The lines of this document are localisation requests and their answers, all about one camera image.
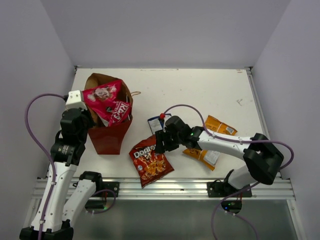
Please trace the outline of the blue snack bag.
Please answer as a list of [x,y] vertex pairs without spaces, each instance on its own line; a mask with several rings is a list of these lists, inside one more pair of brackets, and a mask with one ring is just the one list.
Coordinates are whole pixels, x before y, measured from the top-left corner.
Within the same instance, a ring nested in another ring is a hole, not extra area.
[[[169,118],[172,117],[172,115],[170,113],[166,113],[166,115],[167,115],[166,120],[168,120]],[[151,130],[151,133],[153,135],[155,135],[156,131],[163,131],[164,130],[164,125],[160,122],[159,116],[160,115],[154,116],[154,117],[151,117],[147,120],[149,128]]]

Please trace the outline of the red Doritos bag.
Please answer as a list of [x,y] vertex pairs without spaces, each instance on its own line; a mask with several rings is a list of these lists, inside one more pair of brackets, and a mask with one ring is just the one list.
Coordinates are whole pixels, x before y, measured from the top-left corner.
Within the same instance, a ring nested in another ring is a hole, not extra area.
[[174,171],[166,156],[156,153],[155,149],[156,136],[152,135],[137,143],[129,152],[142,189]]

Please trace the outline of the pink snack bag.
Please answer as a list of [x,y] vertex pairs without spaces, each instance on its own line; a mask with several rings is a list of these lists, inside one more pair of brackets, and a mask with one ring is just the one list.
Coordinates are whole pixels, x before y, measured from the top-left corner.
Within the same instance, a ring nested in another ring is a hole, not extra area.
[[122,81],[115,80],[84,90],[85,104],[100,118],[105,127],[119,125],[130,115],[132,106],[120,99]]

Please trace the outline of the red paper bag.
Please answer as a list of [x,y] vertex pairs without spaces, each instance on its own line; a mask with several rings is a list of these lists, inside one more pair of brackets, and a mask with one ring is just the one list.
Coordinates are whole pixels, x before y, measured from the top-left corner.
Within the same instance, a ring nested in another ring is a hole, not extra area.
[[91,74],[87,79],[84,87],[84,90],[87,90],[116,80],[121,80],[122,83],[122,87],[120,90],[120,99],[122,101],[127,101],[131,104],[130,114],[124,122],[118,125],[106,127],[104,126],[98,115],[90,107],[86,105],[88,110],[91,112],[94,122],[96,123],[96,126],[91,128],[88,131],[88,134],[96,150],[96,153],[99,155],[120,154],[123,139],[133,120],[133,95],[138,95],[140,94],[140,92],[130,92],[128,86],[122,79],[109,75],[104,75],[101,73]]

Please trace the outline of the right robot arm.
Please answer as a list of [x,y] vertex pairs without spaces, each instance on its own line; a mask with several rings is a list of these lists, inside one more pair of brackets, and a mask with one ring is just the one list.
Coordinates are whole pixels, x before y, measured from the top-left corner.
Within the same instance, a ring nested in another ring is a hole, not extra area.
[[245,165],[232,169],[223,181],[212,188],[222,196],[235,196],[240,190],[258,182],[272,185],[284,160],[283,154],[263,134],[253,137],[225,136],[203,126],[190,127],[176,115],[159,118],[163,128],[155,133],[155,152],[171,152],[183,145],[199,151],[216,151],[244,161]]

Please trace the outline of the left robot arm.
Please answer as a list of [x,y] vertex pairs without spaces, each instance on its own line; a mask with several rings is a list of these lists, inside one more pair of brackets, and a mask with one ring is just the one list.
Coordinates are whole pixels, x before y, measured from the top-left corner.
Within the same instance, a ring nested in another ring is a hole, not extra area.
[[76,220],[89,198],[103,193],[102,175],[85,171],[71,197],[67,197],[86,149],[88,130],[94,126],[90,112],[82,108],[67,109],[62,113],[60,126],[50,150],[53,165],[48,170],[42,201],[31,225],[21,230],[21,240],[71,240]]

